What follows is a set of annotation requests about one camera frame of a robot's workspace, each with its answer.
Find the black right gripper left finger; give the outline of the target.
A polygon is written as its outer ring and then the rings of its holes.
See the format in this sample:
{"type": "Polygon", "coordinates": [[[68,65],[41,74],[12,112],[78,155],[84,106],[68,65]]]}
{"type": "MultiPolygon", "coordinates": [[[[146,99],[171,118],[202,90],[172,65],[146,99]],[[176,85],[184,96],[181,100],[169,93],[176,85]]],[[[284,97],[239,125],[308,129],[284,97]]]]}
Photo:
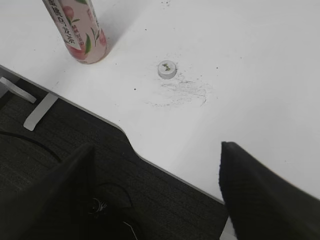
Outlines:
{"type": "Polygon", "coordinates": [[[95,148],[84,144],[26,189],[0,196],[3,240],[143,240],[138,222],[96,196],[95,148]]]}

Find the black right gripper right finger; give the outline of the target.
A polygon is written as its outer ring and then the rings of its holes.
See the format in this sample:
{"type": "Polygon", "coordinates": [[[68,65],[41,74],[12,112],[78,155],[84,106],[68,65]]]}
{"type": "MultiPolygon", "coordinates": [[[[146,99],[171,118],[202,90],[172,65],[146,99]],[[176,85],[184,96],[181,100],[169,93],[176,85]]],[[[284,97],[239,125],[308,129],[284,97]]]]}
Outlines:
{"type": "Polygon", "coordinates": [[[238,240],[318,240],[320,201],[235,142],[222,142],[219,187],[238,240]]]}

